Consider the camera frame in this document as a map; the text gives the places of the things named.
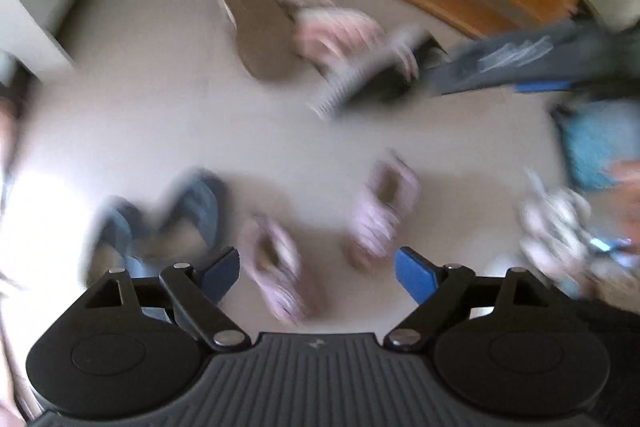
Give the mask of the pink floral sandal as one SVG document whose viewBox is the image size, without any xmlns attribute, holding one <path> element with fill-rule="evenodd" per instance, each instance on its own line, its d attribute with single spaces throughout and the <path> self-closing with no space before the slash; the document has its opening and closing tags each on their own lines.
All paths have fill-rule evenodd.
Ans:
<svg viewBox="0 0 640 427">
<path fill-rule="evenodd" d="M 592 293 L 591 206 L 565 185 L 547 186 L 528 169 L 529 191 L 518 207 L 520 247 L 527 262 L 550 284 L 573 298 Z"/>
</svg>

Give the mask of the pink bear boot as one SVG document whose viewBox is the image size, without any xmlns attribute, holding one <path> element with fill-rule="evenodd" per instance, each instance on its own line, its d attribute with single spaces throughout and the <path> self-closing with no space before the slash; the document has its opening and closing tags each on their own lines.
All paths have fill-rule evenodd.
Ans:
<svg viewBox="0 0 640 427">
<path fill-rule="evenodd" d="M 394 150 L 375 161 L 345 239 L 345 255 L 354 268 L 372 271 L 393 258 L 420 196 L 418 176 Z"/>
<path fill-rule="evenodd" d="M 278 221 L 260 213 L 250 216 L 240 228 L 236 248 L 244 272 L 280 322 L 299 324 L 319 314 L 320 287 L 293 237 Z"/>
</svg>

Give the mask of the black white-soled sneaker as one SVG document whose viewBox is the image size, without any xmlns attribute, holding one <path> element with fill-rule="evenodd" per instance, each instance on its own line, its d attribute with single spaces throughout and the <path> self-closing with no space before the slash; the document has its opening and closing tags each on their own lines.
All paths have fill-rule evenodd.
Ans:
<svg viewBox="0 0 640 427">
<path fill-rule="evenodd" d="M 445 49 L 422 26 L 402 26 L 372 48 L 330 66 L 326 85 L 310 107 L 317 116 L 329 120 L 366 98 L 395 102 L 405 98 L 429 69 L 448 60 Z"/>
</svg>

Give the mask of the pink striped slipper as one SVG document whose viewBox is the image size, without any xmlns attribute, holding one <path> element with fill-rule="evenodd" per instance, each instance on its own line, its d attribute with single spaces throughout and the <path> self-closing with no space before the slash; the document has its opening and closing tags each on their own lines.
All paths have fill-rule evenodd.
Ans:
<svg viewBox="0 0 640 427">
<path fill-rule="evenodd" d="M 318 69 L 334 68 L 384 40 L 385 30 L 377 20 L 334 0 L 277 2 L 294 23 L 293 41 L 298 55 Z"/>
</svg>

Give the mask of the brown-soled pink slipper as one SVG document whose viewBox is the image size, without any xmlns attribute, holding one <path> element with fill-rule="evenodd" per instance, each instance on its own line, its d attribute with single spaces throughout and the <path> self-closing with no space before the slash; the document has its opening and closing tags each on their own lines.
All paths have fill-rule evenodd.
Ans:
<svg viewBox="0 0 640 427">
<path fill-rule="evenodd" d="M 278 0 L 219 0 L 236 54 L 257 80 L 288 78 L 296 65 L 294 25 Z"/>
</svg>

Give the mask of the blue patterned stool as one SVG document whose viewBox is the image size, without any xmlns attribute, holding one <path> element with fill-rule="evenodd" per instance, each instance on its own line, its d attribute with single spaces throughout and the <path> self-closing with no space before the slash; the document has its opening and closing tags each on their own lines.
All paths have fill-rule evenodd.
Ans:
<svg viewBox="0 0 640 427">
<path fill-rule="evenodd" d="M 558 104 L 549 112 L 558 132 L 567 179 L 581 192 L 608 190 L 611 168 L 639 159 L 639 102 Z"/>
</svg>

